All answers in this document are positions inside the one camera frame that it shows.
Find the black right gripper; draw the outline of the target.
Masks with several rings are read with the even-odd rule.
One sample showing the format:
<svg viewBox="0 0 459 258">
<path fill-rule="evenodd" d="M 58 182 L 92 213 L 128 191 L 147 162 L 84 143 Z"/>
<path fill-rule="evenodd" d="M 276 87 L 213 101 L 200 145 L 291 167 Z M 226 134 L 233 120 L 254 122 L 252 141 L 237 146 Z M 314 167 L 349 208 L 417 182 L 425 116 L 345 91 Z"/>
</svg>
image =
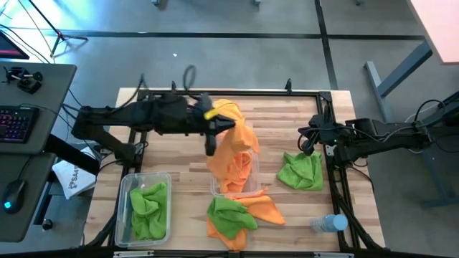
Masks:
<svg viewBox="0 0 459 258">
<path fill-rule="evenodd" d="M 329 105 L 325 106 L 321 114 L 314 115 L 308 126 L 299 128 L 298 149 L 305 155 L 311 156 L 317 143 L 334 146 L 339 141 L 339 129 L 334 122 L 333 113 Z"/>
</svg>

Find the silver bracket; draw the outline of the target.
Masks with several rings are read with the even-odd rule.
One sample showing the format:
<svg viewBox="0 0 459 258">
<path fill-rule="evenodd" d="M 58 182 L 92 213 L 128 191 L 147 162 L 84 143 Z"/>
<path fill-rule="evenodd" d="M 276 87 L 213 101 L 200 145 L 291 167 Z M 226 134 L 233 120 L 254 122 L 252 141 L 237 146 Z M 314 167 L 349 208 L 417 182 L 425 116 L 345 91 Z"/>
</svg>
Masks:
<svg viewBox="0 0 459 258">
<path fill-rule="evenodd" d="M 144 258 L 153 257 L 153 250 L 141 250 L 141 251 L 119 251 L 113 253 L 113 258 Z"/>
<path fill-rule="evenodd" d="M 354 258 L 354 254 L 343 252 L 314 252 L 314 258 Z"/>
</svg>

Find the grey desk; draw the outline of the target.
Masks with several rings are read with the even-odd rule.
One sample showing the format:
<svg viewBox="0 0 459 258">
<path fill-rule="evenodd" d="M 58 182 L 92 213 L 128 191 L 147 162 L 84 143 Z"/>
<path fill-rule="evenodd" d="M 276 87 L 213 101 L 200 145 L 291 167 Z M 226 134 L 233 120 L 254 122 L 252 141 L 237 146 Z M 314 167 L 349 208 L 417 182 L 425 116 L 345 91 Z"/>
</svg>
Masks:
<svg viewBox="0 0 459 258">
<path fill-rule="evenodd" d="M 13 82 L 6 83 L 6 70 L 12 67 L 42 73 L 42 86 L 31 95 Z M 40 108 L 25 144 L 0 143 L 0 242 L 21 242 L 28 231 L 55 161 L 55 154 L 43 151 L 45 143 L 51 136 L 76 70 L 73 64 L 0 62 L 0 105 L 36 105 Z M 7 185 L 18 178 L 26 182 L 24 202 L 18 212 L 8 214 L 2 196 Z"/>
</svg>

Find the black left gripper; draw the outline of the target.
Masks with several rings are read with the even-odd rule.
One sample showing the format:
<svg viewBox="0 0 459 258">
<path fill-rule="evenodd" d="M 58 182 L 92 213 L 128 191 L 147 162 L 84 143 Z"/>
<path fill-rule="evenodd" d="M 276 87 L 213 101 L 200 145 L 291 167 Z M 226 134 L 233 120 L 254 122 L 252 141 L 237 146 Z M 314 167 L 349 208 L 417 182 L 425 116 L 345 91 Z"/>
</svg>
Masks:
<svg viewBox="0 0 459 258">
<path fill-rule="evenodd" d="M 226 118 L 217 118 L 215 120 L 217 129 L 215 132 L 214 122 L 211 118 L 205 118 L 205 113 L 213 109 L 212 101 L 207 93 L 201 95 L 191 95 L 194 104 L 188 105 L 186 112 L 186 126 L 188 133 L 199 133 L 205 135 L 205 153 L 207 156 L 213 156 L 216 148 L 215 134 L 218 135 L 235 126 L 235 121 Z"/>
</svg>

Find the black clamp mount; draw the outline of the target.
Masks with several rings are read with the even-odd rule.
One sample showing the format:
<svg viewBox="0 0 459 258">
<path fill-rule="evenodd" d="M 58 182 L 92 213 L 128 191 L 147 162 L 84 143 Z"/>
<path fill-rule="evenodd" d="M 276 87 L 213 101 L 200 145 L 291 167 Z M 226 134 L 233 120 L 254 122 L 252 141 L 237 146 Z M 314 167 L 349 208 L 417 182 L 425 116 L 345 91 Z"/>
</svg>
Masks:
<svg viewBox="0 0 459 258">
<path fill-rule="evenodd" d="M 5 83 L 12 82 L 22 91 L 33 95 L 42 86 L 43 75 L 41 72 L 29 73 L 23 67 L 4 67 Z"/>
</svg>

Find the black keyboard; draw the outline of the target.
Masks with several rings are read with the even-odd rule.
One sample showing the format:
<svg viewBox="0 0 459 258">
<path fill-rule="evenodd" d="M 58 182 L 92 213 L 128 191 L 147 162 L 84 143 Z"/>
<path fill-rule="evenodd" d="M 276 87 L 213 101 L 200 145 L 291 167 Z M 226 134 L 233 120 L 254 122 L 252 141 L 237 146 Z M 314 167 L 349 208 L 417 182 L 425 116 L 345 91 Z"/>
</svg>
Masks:
<svg viewBox="0 0 459 258">
<path fill-rule="evenodd" d="M 36 107 L 0 105 L 0 143 L 25 144 L 38 117 Z"/>
</svg>

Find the white printed bag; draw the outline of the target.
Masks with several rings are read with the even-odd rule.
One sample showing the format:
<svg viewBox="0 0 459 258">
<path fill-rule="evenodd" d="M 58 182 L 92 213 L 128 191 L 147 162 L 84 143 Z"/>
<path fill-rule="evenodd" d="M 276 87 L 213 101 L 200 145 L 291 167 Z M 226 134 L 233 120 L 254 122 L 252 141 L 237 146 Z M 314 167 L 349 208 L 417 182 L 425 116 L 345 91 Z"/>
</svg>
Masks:
<svg viewBox="0 0 459 258">
<path fill-rule="evenodd" d="M 58 181 L 62 186 L 67 200 L 92 189 L 96 184 L 96 176 L 75 166 L 67 161 L 60 161 L 52 167 Z"/>
</svg>

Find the black tripod stand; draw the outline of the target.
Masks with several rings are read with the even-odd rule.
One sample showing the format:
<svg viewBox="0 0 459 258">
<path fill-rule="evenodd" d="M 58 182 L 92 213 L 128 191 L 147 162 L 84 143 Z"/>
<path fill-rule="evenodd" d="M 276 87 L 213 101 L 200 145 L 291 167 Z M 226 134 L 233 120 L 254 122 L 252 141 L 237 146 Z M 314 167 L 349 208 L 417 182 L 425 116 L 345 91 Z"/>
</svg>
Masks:
<svg viewBox="0 0 459 258">
<path fill-rule="evenodd" d="M 57 29 L 51 21 L 43 14 L 43 12 L 38 8 L 38 6 L 32 1 L 32 0 L 27 0 L 32 7 L 35 9 L 35 11 L 43 18 L 43 20 L 47 23 L 47 25 L 50 27 L 50 29 L 54 32 L 55 34 L 55 43 L 51 47 L 49 44 L 47 44 L 50 52 L 50 57 L 52 59 L 55 59 L 55 52 L 57 50 L 57 47 L 60 43 L 66 42 L 68 39 L 77 39 L 81 40 L 84 42 L 87 42 L 89 39 L 87 37 L 81 37 L 81 36 L 75 36 L 75 35 L 69 35 L 69 34 L 63 34 L 59 29 Z"/>
</svg>

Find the black computer mouse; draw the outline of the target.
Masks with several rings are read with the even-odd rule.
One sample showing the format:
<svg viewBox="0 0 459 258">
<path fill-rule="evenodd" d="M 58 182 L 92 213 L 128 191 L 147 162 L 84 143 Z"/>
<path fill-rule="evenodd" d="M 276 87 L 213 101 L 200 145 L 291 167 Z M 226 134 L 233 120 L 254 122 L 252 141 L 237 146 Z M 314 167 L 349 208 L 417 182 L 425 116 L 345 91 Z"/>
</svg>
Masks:
<svg viewBox="0 0 459 258">
<path fill-rule="evenodd" d="M 1 206 L 7 214 L 15 214 L 22 208 L 25 188 L 26 181 L 22 179 L 12 181 L 6 186 L 1 199 Z"/>
</svg>

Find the black aluminium table frame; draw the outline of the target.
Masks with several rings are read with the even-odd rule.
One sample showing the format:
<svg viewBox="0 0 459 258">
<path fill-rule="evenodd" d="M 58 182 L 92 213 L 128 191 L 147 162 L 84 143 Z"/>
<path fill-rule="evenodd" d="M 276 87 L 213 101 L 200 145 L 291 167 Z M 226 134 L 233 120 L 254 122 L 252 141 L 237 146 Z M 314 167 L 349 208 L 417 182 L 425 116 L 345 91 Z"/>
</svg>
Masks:
<svg viewBox="0 0 459 258">
<path fill-rule="evenodd" d="M 311 219 L 334 211 L 330 188 L 301 191 L 281 183 L 276 174 L 283 164 L 283 154 L 297 153 L 298 129 L 332 100 L 339 122 L 355 117 L 351 94 L 345 90 L 236 90 L 212 89 L 210 96 L 236 102 L 255 131 L 260 144 L 257 179 L 285 218 L 285 225 L 261 221 L 256 231 L 247 235 L 247 247 L 231 252 L 222 241 L 207 235 L 207 207 L 212 200 L 212 175 L 206 166 L 205 139 L 201 135 L 155 132 L 133 133 L 128 128 L 112 127 L 119 140 L 148 143 L 143 153 L 141 172 L 166 172 L 171 177 L 171 228 L 169 238 L 147 247 L 155 257 L 178 255 L 201 257 L 218 254 L 223 258 L 304 257 L 324 255 L 339 250 L 339 235 L 316 233 Z"/>
</svg>

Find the blue-capped water bottle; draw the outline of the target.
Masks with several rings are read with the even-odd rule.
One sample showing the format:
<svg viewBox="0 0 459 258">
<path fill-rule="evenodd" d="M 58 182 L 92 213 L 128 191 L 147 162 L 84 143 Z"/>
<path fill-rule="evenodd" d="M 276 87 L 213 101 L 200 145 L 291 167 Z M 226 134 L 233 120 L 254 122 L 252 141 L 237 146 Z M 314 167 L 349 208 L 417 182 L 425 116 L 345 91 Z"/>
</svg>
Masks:
<svg viewBox="0 0 459 258">
<path fill-rule="evenodd" d="M 329 214 L 314 218 L 311 221 L 311 228 L 316 232 L 336 233 L 344 231 L 348 227 L 348 220 L 342 214 Z"/>
</svg>

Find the dark grey table frame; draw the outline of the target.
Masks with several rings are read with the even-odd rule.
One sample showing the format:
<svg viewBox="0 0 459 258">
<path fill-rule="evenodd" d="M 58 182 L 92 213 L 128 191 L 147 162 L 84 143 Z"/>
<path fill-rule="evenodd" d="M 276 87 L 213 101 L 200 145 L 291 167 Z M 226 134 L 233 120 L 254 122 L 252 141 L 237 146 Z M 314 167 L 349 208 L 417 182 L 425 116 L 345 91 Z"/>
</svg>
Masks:
<svg viewBox="0 0 459 258">
<path fill-rule="evenodd" d="M 459 150 L 447 150 L 444 149 L 439 140 L 448 137 L 459 137 L 459 91 L 455 92 L 451 96 L 444 100 L 426 100 L 418 107 L 417 112 L 409 116 L 405 122 L 418 121 L 420 113 L 436 108 L 436 111 L 424 118 L 428 125 L 434 125 L 434 129 L 451 129 L 452 132 L 446 133 L 445 135 L 435 136 L 434 144 L 440 151 L 444 153 L 459 153 Z M 451 185 L 444 182 L 437 169 L 434 155 L 431 154 L 430 150 L 410 150 L 412 153 L 421 154 L 424 162 L 427 165 L 430 178 L 435 186 L 438 194 L 438 199 L 423 201 L 421 207 L 423 209 L 431 209 L 441 206 L 449 206 L 459 204 L 459 194 L 456 194 L 451 189 Z"/>
</svg>

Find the pink table top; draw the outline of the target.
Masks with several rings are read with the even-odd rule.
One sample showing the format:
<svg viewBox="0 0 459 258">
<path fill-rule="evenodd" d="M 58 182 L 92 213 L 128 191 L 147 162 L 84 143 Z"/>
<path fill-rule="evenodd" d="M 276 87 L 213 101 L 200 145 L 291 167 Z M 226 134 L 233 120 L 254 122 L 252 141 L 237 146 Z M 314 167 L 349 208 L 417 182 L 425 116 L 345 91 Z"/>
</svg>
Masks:
<svg viewBox="0 0 459 258">
<path fill-rule="evenodd" d="M 407 0 L 442 65 L 459 65 L 459 0 Z"/>
</svg>

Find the black monitor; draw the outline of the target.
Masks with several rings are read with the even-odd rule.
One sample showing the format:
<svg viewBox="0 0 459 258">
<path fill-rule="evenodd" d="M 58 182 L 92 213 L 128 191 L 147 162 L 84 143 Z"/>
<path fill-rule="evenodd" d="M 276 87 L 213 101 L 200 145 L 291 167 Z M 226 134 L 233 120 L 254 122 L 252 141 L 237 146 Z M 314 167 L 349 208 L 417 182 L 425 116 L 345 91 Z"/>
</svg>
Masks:
<svg viewBox="0 0 459 258">
<path fill-rule="evenodd" d="M 0 58 L 29 59 L 29 55 L 13 43 L 5 33 L 0 31 Z"/>
</svg>

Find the clear plastic basket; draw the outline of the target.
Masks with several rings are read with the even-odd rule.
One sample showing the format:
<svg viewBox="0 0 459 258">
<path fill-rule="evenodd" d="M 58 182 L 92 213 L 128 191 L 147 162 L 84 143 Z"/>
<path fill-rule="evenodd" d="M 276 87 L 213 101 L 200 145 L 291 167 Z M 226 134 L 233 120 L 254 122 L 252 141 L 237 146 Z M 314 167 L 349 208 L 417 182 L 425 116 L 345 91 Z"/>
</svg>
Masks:
<svg viewBox="0 0 459 258">
<path fill-rule="evenodd" d="M 132 215 L 135 212 L 132 207 L 130 192 L 134 189 L 140 189 L 145 199 L 148 199 L 147 190 L 157 183 L 167 183 L 169 192 L 167 200 L 166 214 L 166 236 L 160 240 L 136 240 L 132 228 Z M 156 201 L 151 201 L 157 205 L 154 211 L 161 212 Z M 131 247 L 150 247 L 165 243 L 170 236 L 171 228 L 171 176 L 168 173 L 133 173 L 125 176 L 121 181 L 118 213 L 115 224 L 114 241 L 117 246 Z"/>
<path fill-rule="evenodd" d="M 261 189 L 261 182 L 259 179 L 259 160 L 258 154 L 254 152 L 252 148 L 248 148 L 242 152 L 248 151 L 252 155 L 252 163 L 251 163 L 251 171 L 250 175 L 247 178 L 247 183 L 241 193 L 221 193 L 219 187 L 219 181 L 222 179 L 230 179 L 234 180 L 231 176 L 230 169 L 233 163 L 234 157 L 237 155 L 234 154 L 231 159 L 229 159 L 226 163 L 226 166 L 223 168 L 218 168 L 216 171 L 214 169 L 210 169 L 212 172 L 212 179 L 210 181 L 210 188 L 211 193 L 214 196 L 223 196 L 223 197 L 236 197 L 236 196 L 249 196 Z"/>
</svg>

